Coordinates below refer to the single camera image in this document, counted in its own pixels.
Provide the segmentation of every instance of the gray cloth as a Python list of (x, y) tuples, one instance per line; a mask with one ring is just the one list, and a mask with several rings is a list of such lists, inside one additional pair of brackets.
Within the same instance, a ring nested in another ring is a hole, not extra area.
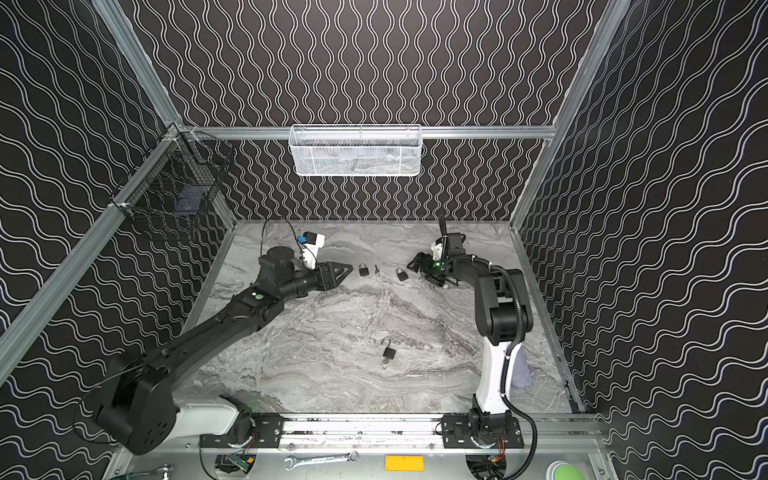
[(525, 350), (520, 349), (515, 357), (515, 364), (512, 366), (512, 386), (518, 389), (527, 389), (533, 385), (531, 368), (528, 366), (528, 359), (525, 358)]

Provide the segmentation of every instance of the black wire basket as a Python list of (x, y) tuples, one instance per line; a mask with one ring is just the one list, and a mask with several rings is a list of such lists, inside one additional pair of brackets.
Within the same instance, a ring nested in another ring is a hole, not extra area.
[(193, 239), (211, 214), (234, 147), (208, 134), (183, 132), (131, 198), (118, 207), (134, 230), (151, 240)]

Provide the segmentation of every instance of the white wire basket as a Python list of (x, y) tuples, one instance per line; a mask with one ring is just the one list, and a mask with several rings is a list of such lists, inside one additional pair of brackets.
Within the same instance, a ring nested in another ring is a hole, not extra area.
[(417, 124), (296, 124), (288, 139), (296, 173), (306, 177), (414, 177), (423, 144)]

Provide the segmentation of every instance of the mounting plate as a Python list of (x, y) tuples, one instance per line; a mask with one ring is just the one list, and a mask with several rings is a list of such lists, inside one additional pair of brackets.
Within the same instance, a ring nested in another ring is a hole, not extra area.
[[(522, 449), (522, 433), (520, 423), (515, 417), (510, 418), (504, 444), (507, 449)], [(472, 440), (472, 427), (469, 426), (468, 415), (444, 415), (442, 417), (442, 446), (447, 449), (475, 449), (478, 445)]]
[[(285, 419), (280, 415), (252, 415), (253, 428), (257, 435), (252, 449), (276, 449), (283, 437)], [(201, 435), (200, 446), (204, 449), (231, 449), (223, 436)]]

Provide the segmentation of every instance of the wire basket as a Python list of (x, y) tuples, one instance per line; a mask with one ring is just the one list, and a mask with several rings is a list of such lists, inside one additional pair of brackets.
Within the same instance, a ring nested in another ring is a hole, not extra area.
[(417, 124), (296, 124), (288, 139), (296, 173), (307, 177), (414, 177), (423, 144)]
[(152, 240), (189, 240), (200, 218), (213, 211), (235, 150), (208, 134), (181, 133), (125, 204), (134, 229)]

